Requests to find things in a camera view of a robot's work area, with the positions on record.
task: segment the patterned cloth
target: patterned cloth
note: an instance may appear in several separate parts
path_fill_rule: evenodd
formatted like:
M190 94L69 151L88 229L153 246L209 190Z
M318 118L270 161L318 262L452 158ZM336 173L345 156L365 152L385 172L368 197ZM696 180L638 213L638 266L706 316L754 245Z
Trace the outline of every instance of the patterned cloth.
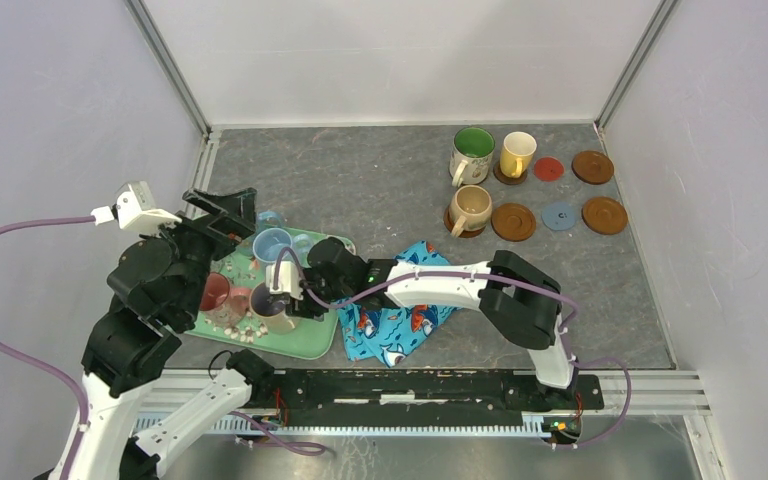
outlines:
M449 265L449 261L424 240L395 258L415 265ZM349 360L376 357L384 365L393 367L422 345L455 310L455 307L416 305L367 312L358 305L349 305L337 310L337 316Z

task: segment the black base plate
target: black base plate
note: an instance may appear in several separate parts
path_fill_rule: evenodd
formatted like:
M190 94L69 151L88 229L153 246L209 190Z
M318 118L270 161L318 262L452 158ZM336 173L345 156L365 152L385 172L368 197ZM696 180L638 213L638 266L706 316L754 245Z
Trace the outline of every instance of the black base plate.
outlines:
M576 410L576 393L585 410L605 407L595 375L577 375L565 391L518 370L285 370L269 383L246 407L274 408L280 389L293 426L515 426L522 412ZM382 395L408 392L446 402L382 404Z

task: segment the blue mug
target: blue mug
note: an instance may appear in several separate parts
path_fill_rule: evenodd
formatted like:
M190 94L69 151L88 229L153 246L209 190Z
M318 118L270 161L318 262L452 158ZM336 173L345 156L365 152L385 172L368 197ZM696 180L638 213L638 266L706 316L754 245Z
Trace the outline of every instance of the blue mug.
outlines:
M302 233L293 237L283 228L270 228L260 232L252 243L252 253L257 259L261 270L266 270L268 265L278 260L281 250L290 247L299 256L302 264L307 263L307 253L313 247L313 239L310 235Z
M278 212L266 210L257 214L257 231L262 232L268 228L283 228L287 220Z

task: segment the metal floor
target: metal floor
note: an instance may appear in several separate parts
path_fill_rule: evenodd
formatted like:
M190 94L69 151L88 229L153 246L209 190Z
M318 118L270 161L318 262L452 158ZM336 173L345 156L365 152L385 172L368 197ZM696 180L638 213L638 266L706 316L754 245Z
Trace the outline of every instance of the metal floor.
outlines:
M601 150L593 126L486 127L496 138L497 150L507 133L524 130L537 139L535 159L554 156L567 167L554 183L541 182L531 173L518 186L503 185L492 173L482 183L495 205L522 203L538 218L535 234L521 243L502 240L489 227L474 239L452 239L443 226L443 211L455 192L448 158L459 128L226 130L209 190L229 193L255 187L259 210L279 211L293 227L351 238L366 258L392 257L423 239L455 264L489 260L497 249L512 250L554 277L562 293L581 305L579 320L571 326L572 346L580 359L611 355L631 368L672 367L631 229L602 236L579 220L569 231L553 232L539 220L541 208L556 201L580 209L594 196L619 199L614 180L588 185L570 170L579 151ZM203 368L227 347L188 335L181 339L184 346L167 367ZM350 362L339 332L329 352L318 360L263 357L276 367L383 368L375 359ZM525 350L507 342L480 313L459 311L398 368L426 366L530 368L531 362Z

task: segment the green tray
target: green tray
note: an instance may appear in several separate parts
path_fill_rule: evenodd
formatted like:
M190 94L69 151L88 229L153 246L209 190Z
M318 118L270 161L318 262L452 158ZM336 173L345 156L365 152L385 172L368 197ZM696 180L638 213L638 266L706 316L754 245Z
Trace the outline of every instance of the green tray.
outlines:
M310 235L314 243L334 236L342 240L350 250L354 251L355 249L354 243L344 237L308 232L307 230L296 228L285 227L284 230L287 230L294 237L301 233L306 233ZM254 288L262 283L263 272L260 271L256 263L253 264L254 256L251 252L251 242L253 240L254 236L247 238L237 247L234 253L218 262L213 262L211 271L228 277L228 280L235 287ZM290 333L284 335L268 333L262 337L256 336L254 337L254 343L239 340L240 333L249 325L257 331L260 322L255 317L246 317L234 330L226 334L226 329L206 323L204 315L199 313L196 327L187 333L196 337L210 338L240 347L278 353L303 360L314 360L325 355L325 352L331 348L331 342L334 340L334 330L337 328L337 312L330 310L325 314L321 322L301 319L298 326ZM237 334L236 339L231 338L234 333Z

